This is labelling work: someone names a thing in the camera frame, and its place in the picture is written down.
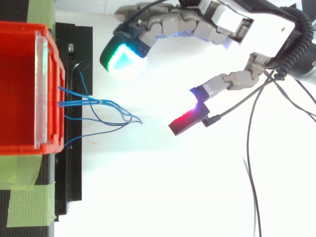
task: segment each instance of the clear plastic panel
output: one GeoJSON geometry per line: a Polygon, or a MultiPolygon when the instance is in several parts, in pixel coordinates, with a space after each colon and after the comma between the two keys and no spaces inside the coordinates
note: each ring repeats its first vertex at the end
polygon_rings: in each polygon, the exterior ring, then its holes
{"type": "Polygon", "coordinates": [[[47,94],[48,94],[48,43],[36,32],[35,35],[35,124],[34,147],[47,142],[47,94]]]}

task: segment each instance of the orange container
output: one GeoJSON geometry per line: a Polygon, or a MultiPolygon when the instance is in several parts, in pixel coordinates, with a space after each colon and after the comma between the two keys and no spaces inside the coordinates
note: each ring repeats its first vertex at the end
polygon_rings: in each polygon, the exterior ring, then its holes
{"type": "Polygon", "coordinates": [[[65,69],[45,25],[0,21],[0,156],[64,145],[65,69]]]}

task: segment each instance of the screw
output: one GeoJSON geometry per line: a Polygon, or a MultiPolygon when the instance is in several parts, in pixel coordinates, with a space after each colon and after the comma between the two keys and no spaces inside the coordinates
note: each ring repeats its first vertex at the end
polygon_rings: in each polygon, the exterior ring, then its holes
{"type": "Polygon", "coordinates": [[[69,53],[74,53],[74,44],[73,44],[73,43],[70,43],[70,44],[68,45],[68,52],[69,52],[69,53]]]}

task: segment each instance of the green tape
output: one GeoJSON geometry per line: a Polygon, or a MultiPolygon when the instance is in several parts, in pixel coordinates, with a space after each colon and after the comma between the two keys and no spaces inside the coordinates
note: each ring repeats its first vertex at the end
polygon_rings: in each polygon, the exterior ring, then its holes
{"type": "Polygon", "coordinates": [[[50,226],[55,218],[55,183],[11,191],[7,227],[50,226]]]}
{"type": "Polygon", "coordinates": [[[42,155],[0,156],[0,190],[31,190],[41,160],[42,155]]]}
{"type": "Polygon", "coordinates": [[[45,24],[47,28],[53,30],[55,22],[55,1],[30,0],[27,22],[45,24]]]}
{"type": "Polygon", "coordinates": [[[17,158],[0,157],[0,186],[1,182],[16,183],[17,158]]]}

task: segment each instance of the robotic hand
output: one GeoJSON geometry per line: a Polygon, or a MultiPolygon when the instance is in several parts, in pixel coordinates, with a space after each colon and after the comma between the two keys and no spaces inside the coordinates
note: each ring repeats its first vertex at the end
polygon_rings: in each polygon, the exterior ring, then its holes
{"type": "Polygon", "coordinates": [[[140,64],[157,39],[170,36],[197,37],[227,49],[237,43],[253,52],[243,71],[220,74],[191,89],[197,106],[169,125],[175,135],[199,121],[210,126],[219,120],[220,116],[207,117],[204,102],[225,89],[253,87],[265,69],[276,70],[274,80],[284,80],[289,74],[316,84],[314,30],[303,12],[278,8],[266,0],[180,0],[177,6],[163,1],[116,11],[122,23],[100,57],[108,72],[131,70],[127,61],[140,64]]]}

